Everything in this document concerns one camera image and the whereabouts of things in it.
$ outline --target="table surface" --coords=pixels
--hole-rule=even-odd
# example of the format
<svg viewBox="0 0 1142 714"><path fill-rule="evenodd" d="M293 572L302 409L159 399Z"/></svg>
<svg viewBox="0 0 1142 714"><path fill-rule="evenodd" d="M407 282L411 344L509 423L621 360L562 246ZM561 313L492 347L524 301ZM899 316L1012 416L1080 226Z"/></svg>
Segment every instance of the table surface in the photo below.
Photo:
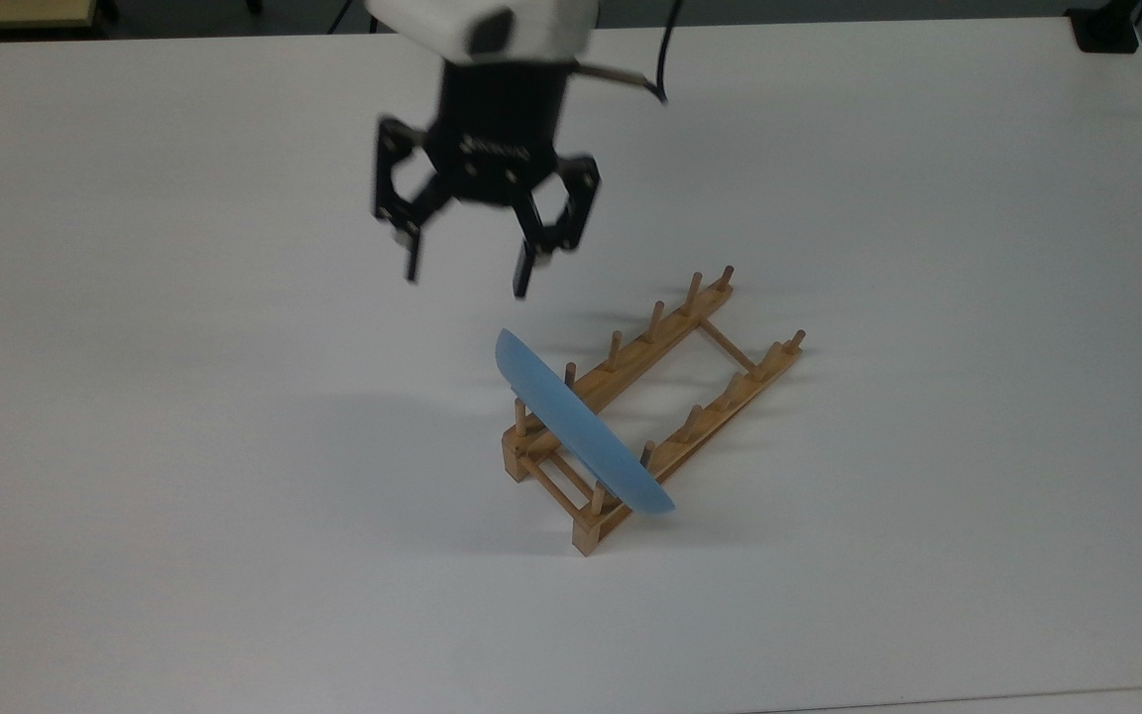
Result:
<svg viewBox="0 0 1142 714"><path fill-rule="evenodd" d="M574 82L603 190L517 304L512 216L409 286L367 215L409 41L0 45L0 714L1141 688L1142 50L683 27L669 72ZM805 356L586 560L504 473L496 335L593 363L726 263L717 326ZM692 338L604 417L640 448L732 370Z"/></svg>

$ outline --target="wooden peg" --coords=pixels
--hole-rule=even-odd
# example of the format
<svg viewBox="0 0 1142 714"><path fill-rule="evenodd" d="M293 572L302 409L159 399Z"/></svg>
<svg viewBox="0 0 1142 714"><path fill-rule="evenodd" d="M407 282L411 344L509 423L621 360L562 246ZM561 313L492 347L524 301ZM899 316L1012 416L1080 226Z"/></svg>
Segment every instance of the wooden peg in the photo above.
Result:
<svg viewBox="0 0 1142 714"><path fill-rule="evenodd" d="M676 432L676 441L679 443L689 443L690 439L694 438L694 426L699 424L699 417L702 416L702 407L695 403L694 407L690 407L690 416L685 417L685 424L681 426L681 431Z"/></svg>
<svg viewBox="0 0 1142 714"><path fill-rule="evenodd" d="M699 294L699 286L702 284L702 273L694 273L690 279L690 289L685 292L685 303L681 304L681 313L689 315L694 310L694 297Z"/></svg>
<svg viewBox="0 0 1142 714"><path fill-rule="evenodd" d="M514 401L514 433L526 435L526 403L522 403L522 399Z"/></svg>
<svg viewBox="0 0 1142 714"><path fill-rule="evenodd" d="M646 344L654 343L654 335L658 332L658 322L664 318L664 302L658 299L654 303L654 308L651 312L651 324L646 328L646 335L642 336L642 342Z"/></svg>
<svg viewBox="0 0 1142 714"><path fill-rule="evenodd" d="M769 371L774 369L778 359L783 355L783 344L775 342L770 345L770 352L765 352L765 358L756 366L756 369L748 372L748 379L758 380Z"/></svg>
<svg viewBox="0 0 1142 714"><path fill-rule="evenodd" d="M620 361L620 343L625 339L625 334L620 330L616 330L611 335L611 352L606 353L606 370L609 372L616 371L616 364Z"/></svg>
<svg viewBox="0 0 1142 714"><path fill-rule="evenodd" d="M796 337L787 340L787 344L783 345L783 352L788 354L799 353L803 340L805 340L805 330L796 330Z"/></svg>
<svg viewBox="0 0 1142 714"><path fill-rule="evenodd" d="M742 388L742 372L734 372L730 378L730 384L725 386L724 393L721 393L721 396L725 399L726 408L732 408L734 403L739 402L740 388Z"/></svg>
<svg viewBox="0 0 1142 714"><path fill-rule="evenodd" d="M646 447L642 448L642 458L641 458L641 462L642 462L642 466L643 466L644 470L649 470L650 468L650 460L651 460L652 456L654 456L654 442L653 441L648 441L646 442Z"/></svg>
<svg viewBox="0 0 1142 714"><path fill-rule="evenodd" d="M602 515L602 506L606 503L606 487L602 482L593 482L593 496L589 496L589 515Z"/></svg>
<svg viewBox="0 0 1142 714"><path fill-rule="evenodd" d="M725 292L725 289L730 288L730 275L733 275L733 266L725 266L725 271L721 273L716 283L713 283L713 288L716 288L717 292Z"/></svg>

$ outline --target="black cable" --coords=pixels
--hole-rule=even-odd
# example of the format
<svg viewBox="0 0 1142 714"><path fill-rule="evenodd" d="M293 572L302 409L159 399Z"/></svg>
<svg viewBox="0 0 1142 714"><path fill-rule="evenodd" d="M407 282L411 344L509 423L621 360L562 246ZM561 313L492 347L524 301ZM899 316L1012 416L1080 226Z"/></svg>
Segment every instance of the black cable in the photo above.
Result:
<svg viewBox="0 0 1142 714"><path fill-rule="evenodd" d="M353 1L354 0L346 0L345 3L341 5L341 11L337 13L335 23L331 24L331 26L329 26L329 32L325 32L325 34L332 34L332 32L337 29L337 26L341 24L341 18L346 17L346 10L349 9L349 5L353 3Z"/></svg>
<svg viewBox="0 0 1142 714"><path fill-rule="evenodd" d="M658 46L658 63L654 66L654 95L667 104L667 91L664 90L664 64L667 64L667 43L673 39L673 27L676 27L676 15L685 0L673 0L673 8L667 13L667 24L664 26L664 40Z"/></svg>

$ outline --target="blue plate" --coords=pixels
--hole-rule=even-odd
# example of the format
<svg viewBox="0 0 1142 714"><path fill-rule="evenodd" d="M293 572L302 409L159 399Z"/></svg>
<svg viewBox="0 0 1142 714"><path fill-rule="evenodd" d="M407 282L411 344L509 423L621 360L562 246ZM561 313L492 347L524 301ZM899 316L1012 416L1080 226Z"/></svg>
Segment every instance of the blue plate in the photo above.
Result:
<svg viewBox="0 0 1142 714"><path fill-rule="evenodd" d="M496 366L563 447L627 506L653 515L676 507L637 456L512 331L500 330L496 338Z"/></svg>

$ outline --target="robotic arm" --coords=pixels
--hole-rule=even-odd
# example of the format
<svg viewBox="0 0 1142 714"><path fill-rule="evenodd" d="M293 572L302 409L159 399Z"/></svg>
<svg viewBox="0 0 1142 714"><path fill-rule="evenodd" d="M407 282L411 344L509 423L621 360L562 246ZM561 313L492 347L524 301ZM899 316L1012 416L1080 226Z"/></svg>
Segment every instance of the robotic arm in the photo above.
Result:
<svg viewBox="0 0 1142 714"><path fill-rule="evenodd" d="M580 70L576 56L588 45L597 0L368 0L368 10L444 59L439 114L429 128L416 130L393 117L377 127L372 215L389 222L395 241L408 249L408 280L417 280L425 224L449 200L473 200L514 209L522 227L514 297L525 297L537 264L580 243L597 193L593 158L562 158L553 149L568 78ZM609 72L597 75L620 79ZM417 149L434 173L416 198L404 199L394 190L393 171ZM557 220L545 223L531 191L553 175L568 199Z"/></svg>

